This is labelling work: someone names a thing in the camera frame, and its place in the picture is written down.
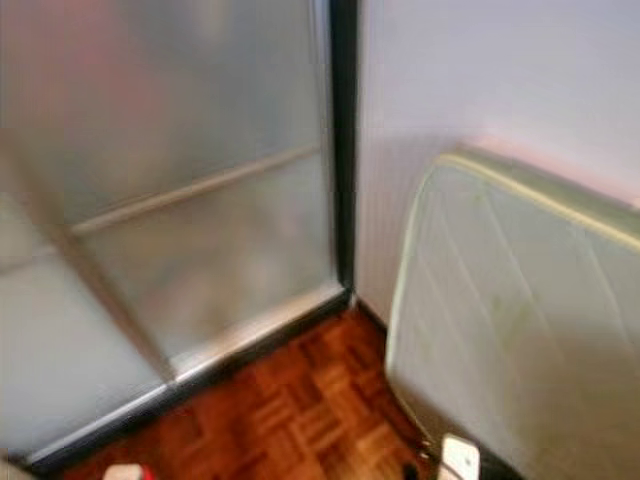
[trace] white mattress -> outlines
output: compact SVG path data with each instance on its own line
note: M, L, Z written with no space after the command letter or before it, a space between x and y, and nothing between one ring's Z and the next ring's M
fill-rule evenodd
M451 421L526 478L640 478L640 215L486 154L441 157L387 375L426 432Z

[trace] white wall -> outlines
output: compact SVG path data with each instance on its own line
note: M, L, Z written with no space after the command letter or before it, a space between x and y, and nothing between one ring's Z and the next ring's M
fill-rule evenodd
M405 216L459 141L640 198L640 4L363 0L356 290L388 320Z

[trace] baseboard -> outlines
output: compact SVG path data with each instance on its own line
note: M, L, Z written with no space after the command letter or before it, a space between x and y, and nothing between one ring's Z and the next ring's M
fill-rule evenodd
M64 470L87 458L100 447L134 433L193 395L230 378L242 367L271 353L330 316L342 312L348 308L350 295L348 290L344 290L312 312L285 325L256 344L229 355L224 360L185 382L167 388L161 394L140 405L133 412L113 420L64 449L39 459L30 465L26 464L24 460L21 461L21 459L13 459L13 461L37 478L56 478Z
M375 325L375 327L382 333L385 337L387 336L387 324L382 321L382 319L375 313L367 303L358 298L356 300L356 308L360 310L365 317L367 317L371 323Z

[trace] wooden floor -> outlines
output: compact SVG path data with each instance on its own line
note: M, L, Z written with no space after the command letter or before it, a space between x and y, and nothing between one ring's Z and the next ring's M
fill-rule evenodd
M386 385L383 356L380 331L345 312L64 478L100 479L112 463L143 463L160 480L401 479L403 463L418 461L396 431L419 435Z

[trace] mattress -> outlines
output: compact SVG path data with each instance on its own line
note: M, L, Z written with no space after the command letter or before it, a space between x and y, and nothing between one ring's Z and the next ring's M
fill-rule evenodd
M466 434L530 479L638 478L640 214L443 155L408 223L386 371L436 441Z

